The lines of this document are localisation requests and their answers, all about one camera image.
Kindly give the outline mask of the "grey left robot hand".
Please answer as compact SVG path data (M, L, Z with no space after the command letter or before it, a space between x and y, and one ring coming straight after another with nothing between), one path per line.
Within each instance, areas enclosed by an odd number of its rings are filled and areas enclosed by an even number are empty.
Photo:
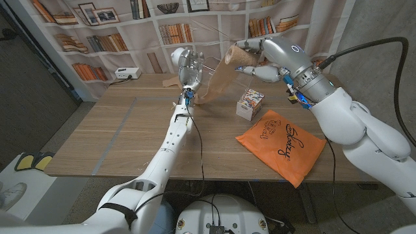
M204 54L180 47L175 50L175 55L177 56L175 61L179 68L179 80L183 88L189 88L196 92L202 85Z

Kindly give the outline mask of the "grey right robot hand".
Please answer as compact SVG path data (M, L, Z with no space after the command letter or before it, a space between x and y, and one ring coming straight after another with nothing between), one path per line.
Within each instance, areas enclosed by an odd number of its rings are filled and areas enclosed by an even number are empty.
M286 38L251 38L240 40L235 45L247 52L262 53L270 63L265 66L239 66L235 68L238 72L268 83L278 82L287 75L292 80L292 87L313 103L321 102L336 90L304 50Z

